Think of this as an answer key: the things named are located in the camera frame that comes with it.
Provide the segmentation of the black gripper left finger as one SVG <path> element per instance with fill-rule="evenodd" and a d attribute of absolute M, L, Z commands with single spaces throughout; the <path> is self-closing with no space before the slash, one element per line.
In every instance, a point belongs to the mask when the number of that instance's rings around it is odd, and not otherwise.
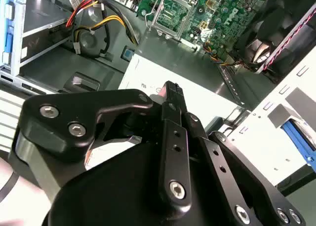
<path fill-rule="evenodd" d="M 180 110 L 177 84 L 167 81 L 157 103 L 137 89 L 37 95 L 23 104 L 11 154 L 28 166 L 37 182 L 54 201 L 70 180 L 140 144 L 142 137 L 90 141 L 86 128 L 75 120 L 83 111 L 152 113 Z"/>

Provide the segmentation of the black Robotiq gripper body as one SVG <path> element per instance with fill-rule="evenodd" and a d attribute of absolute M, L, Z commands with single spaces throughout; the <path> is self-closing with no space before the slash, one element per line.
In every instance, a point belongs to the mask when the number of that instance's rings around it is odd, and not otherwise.
<path fill-rule="evenodd" d="M 50 226 L 230 226 L 218 145 L 192 113 L 83 111 L 90 141 L 127 135 L 142 142 L 70 180 L 47 215 Z"/>

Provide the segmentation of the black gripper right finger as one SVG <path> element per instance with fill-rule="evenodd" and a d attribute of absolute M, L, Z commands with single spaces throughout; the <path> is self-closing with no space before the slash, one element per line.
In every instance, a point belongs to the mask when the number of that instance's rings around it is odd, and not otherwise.
<path fill-rule="evenodd" d="M 200 120 L 187 111 L 175 86 L 177 106 L 189 138 L 194 196 L 208 226 L 304 226 L 299 211 L 218 131 L 207 135 Z"/>

